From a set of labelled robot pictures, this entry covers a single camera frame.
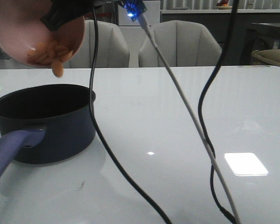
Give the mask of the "black gripper finger in bowl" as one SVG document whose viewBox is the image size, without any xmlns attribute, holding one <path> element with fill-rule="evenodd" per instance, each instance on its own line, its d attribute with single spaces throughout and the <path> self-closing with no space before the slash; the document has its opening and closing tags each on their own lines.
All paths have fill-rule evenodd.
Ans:
<svg viewBox="0 0 280 224">
<path fill-rule="evenodd" d="M 91 11 L 93 0 L 52 0 L 49 11 L 40 21 L 49 31 L 57 31 L 64 24 Z"/>
</svg>

